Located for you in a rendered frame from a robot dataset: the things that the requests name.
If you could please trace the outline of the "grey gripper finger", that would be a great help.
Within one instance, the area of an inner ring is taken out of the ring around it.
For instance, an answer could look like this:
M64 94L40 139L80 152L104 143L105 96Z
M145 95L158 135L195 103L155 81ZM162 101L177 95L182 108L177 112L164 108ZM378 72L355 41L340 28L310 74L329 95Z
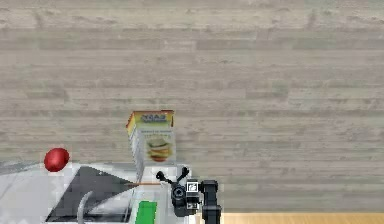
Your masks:
M162 171L158 171L158 172L157 172L157 174L156 174L156 178L157 178L159 181L166 182L166 183L170 184L171 186L174 185L174 182L171 181L170 179L167 179Z
M189 174L189 169L187 167L183 167L181 169L181 174L177 177L176 183L179 185L184 185L186 183L186 177Z

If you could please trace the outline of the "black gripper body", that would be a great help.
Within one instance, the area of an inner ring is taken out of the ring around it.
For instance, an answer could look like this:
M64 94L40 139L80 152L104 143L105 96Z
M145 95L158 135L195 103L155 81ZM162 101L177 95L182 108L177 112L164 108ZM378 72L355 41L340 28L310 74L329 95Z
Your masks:
M171 190L171 201L174 208L174 213L177 217L185 217L186 209L186 190L180 184L173 184Z

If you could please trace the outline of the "white yellow printed carton box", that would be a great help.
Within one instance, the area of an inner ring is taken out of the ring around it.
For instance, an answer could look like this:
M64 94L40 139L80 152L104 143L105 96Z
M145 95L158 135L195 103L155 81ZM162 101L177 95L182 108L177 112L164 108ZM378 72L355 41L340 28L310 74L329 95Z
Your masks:
M176 163L173 110L133 111L126 130L136 166L137 182L142 181L147 167Z

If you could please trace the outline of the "green flat rectangle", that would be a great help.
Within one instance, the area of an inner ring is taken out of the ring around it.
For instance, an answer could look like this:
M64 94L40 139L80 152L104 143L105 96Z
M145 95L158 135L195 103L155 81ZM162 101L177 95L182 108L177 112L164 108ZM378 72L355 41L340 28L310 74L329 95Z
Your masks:
M157 203L141 201L136 214L135 224L155 224Z

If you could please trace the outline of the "grey curved tap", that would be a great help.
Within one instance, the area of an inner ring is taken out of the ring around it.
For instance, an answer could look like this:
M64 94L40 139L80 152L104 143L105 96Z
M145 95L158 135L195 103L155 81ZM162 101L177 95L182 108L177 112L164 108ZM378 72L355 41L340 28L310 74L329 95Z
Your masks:
M80 200L80 203L78 205L78 210L77 210L77 224L85 224L85 221L84 221L84 214L86 213L85 212L85 206L86 206L88 199L92 195L93 195L93 191L89 191Z

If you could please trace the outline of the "red round ball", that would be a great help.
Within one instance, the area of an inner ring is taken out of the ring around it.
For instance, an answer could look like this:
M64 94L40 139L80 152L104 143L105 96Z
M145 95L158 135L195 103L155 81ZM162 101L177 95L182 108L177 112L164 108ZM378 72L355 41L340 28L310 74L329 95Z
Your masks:
M69 162L69 152L64 148L52 148L44 157L45 169L49 172L61 171Z

